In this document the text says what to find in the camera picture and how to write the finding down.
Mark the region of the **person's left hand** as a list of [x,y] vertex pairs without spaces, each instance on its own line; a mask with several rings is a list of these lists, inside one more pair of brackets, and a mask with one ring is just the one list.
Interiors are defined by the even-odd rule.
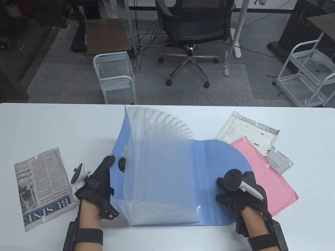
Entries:
[[90,202],[99,208],[102,219],[112,221],[119,216],[119,212],[110,204],[110,196],[114,196],[114,188],[110,186],[110,168],[115,163],[115,156],[106,156],[92,175],[84,179],[85,184],[75,196],[82,201]]

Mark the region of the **person's right hand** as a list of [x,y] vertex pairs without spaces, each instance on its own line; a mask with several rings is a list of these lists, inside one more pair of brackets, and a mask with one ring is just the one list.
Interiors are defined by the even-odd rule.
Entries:
[[236,222],[235,231],[249,237],[242,210],[251,207],[261,213],[264,220],[271,222],[272,215],[268,211],[267,196],[264,188],[257,185],[253,171],[242,173],[231,169],[224,177],[218,177],[216,184],[223,189],[223,194],[216,195],[216,201],[230,210]]

